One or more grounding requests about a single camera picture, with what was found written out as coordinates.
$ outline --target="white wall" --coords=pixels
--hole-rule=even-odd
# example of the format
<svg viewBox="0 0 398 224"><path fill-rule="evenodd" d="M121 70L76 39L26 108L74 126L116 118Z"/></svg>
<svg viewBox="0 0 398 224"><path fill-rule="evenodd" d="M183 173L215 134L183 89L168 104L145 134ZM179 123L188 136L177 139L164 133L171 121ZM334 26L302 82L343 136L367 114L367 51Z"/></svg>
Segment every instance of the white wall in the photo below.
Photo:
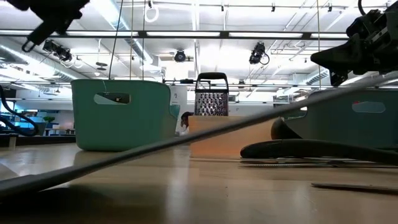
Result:
<svg viewBox="0 0 398 224"><path fill-rule="evenodd" d="M73 129L73 123L75 119L73 117L73 111L60 111L59 113L47 113L47 116L53 116L54 123L60 124L61 129Z"/></svg>
<svg viewBox="0 0 398 224"><path fill-rule="evenodd" d="M60 93L57 95L46 95L44 93L40 93L38 91L33 90L17 90L16 98L25 98L25 99L71 99L72 98L72 90L69 88L60 88Z"/></svg>
<svg viewBox="0 0 398 224"><path fill-rule="evenodd" d="M189 110L187 105L187 87L171 86L170 91L171 91L170 105L180 105L180 114L178 115L177 127L175 128L175 131L182 132L185 129L180 125L181 115Z"/></svg>
<svg viewBox="0 0 398 224"><path fill-rule="evenodd" d="M72 101L40 101L40 100L17 100L15 109L27 110L73 110Z"/></svg>

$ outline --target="hanging wire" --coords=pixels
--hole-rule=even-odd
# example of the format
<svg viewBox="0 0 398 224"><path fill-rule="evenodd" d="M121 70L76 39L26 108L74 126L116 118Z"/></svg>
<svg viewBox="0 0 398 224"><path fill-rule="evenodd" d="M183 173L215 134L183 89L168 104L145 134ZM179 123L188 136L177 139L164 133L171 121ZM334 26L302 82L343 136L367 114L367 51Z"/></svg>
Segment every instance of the hanging wire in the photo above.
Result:
<svg viewBox="0 0 398 224"><path fill-rule="evenodd" d="M115 35L115 37L114 37L114 42L113 42L113 50L112 50L112 56L111 56L111 65L109 66L109 77L108 77L109 80L111 79L111 72L112 72L112 64L113 64L114 50L115 50L115 48L116 48L116 40L118 39L118 32L119 32L120 20L121 20L121 18L122 18L123 2L124 2L124 0L122 0L122 2L121 2L121 4L120 4L118 26L117 26L117 28L116 28L116 35Z"/></svg>
<svg viewBox="0 0 398 224"><path fill-rule="evenodd" d="M45 58L43 60L41 60L40 63L44 62L44 60L47 59L50 55L51 55L51 53L47 54L47 56L45 56Z"/></svg>
<svg viewBox="0 0 398 224"><path fill-rule="evenodd" d="M57 93L60 92L60 85L61 85L60 79L61 79L61 64L60 64L60 71L59 71L59 73L58 73L58 88L57 88Z"/></svg>
<svg viewBox="0 0 398 224"><path fill-rule="evenodd" d="M145 31L145 14L146 14L146 9L147 9L147 1L144 0L144 15L143 15L143 24L142 24L142 30ZM145 38L142 38L142 49L144 49L145 46ZM142 80L144 80L144 51L142 50L142 55L141 55L141 61L142 61Z"/></svg>
<svg viewBox="0 0 398 224"><path fill-rule="evenodd" d="M321 51L321 25L320 25L320 19L319 19L319 0L317 0L317 17L318 17L318 52ZM318 65L318 72L319 72L319 89L321 88L321 82L322 82L322 77L321 77L321 66Z"/></svg>
<svg viewBox="0 0 398 224"><path fill-rule="evenodd" d="M133 30L133 20L134 20L134 0L131 2L131 37L130 37L130 80L132 75L132 30Z"/></svg>

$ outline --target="box grater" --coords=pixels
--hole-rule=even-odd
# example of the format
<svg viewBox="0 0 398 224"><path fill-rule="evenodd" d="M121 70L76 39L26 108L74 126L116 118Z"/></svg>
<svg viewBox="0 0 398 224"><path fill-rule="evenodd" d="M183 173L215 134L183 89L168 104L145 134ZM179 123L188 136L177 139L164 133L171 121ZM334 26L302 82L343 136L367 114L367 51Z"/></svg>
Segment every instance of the box grater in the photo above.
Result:
<svg viewBox="0 0 398 224"><path fill-rule="evenodd" d="M201 80L224 80L226 89L206 89L201 87ZM226 75L219 72L201 73L195 88L195 115L197 116L228 116L229 88Z"/></svg>

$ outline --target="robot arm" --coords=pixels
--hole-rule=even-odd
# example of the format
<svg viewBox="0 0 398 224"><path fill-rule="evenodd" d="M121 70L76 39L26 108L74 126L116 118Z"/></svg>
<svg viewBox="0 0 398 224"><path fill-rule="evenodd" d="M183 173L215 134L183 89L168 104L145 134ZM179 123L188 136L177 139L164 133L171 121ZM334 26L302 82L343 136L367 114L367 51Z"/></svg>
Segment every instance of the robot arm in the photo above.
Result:
<svg viewBox="0 0 398 224"><path fill-rule="evenodd" d="M311 61L329 69L333 86L347 80L349 72L398 70L398 1L384 13L371 10L355 19L346 33L347 43L311 56Z"/></svg>
<svg viewBox="0 0 398 224"><path fill-rule="evenodd" d="M40 45L52 33L66 34L70 24L75 19L80 19L83 8L90 0L6 0L19 10L27 11L29 8L43 23L29 36L22 50L30 52L36 45Z"/></svg>

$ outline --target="ceiling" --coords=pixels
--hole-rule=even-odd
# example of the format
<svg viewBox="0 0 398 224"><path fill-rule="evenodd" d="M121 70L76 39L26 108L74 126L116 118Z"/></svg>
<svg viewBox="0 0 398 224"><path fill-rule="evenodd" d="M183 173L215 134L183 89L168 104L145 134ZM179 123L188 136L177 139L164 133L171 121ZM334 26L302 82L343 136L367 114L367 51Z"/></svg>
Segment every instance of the ceiling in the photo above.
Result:
<svg viewBox="0 0 398 224"><path fill-rule="evenodd" d="M106 13L112 4L104 2L114 0L91 0L91 3L82 9L83 17L74 21L70 30L114 30L106 18L112 12ZM333 9L328 12L328 4ZM115 9L119 10L122 1L114 2ZM144 12L148 8L147 1L125 0L122 5L122 20L127 29L133 30L243 30L243 31L273 31L273 32L345 32L346 28L360 16L357 0L160 0L153 1L159 9L159 17L154 22L146 22ZM385 9L385 0L363 0L365 11L373 8ZM148 10L148 18L154 16L153 9ZM7 3L0 2L0 30L27 29L32 30L41 23L33 12L21 12ZM25 42L23 37L10 38L17 45ZM83 62L78 65L66 65L64 70L72 70L87 78L107 78L106 71L97 71L96 62L111 64L111 52L114 48L114 58L111 71L112 78L149 77L148 79L161 80L179 77L195 78L196 72L224 72L231 80L250 80L265 82L267 80L284 80L281 83L294 84L302 81L308 74L318 70L318 66L309 58L311 54L320 50L329 49L344 41L299 41L299 40L247 40L247 39L137 39L144 50L159 57L161 62L156 66L163 68L158 72L144 69L142 71L139 55L133 51L135 60L131 61L131 48L124 39L84 39L84 38L54 38L57 44L71 49ZM269 65L250 65L249 56L257 42L263 42L271 58ZM42 46L35 48L35 52L44 56ZM193 60L191 62L175 63L173 54L176 50L184 50ZM59 61L53 60L53 66Z"/></svg>

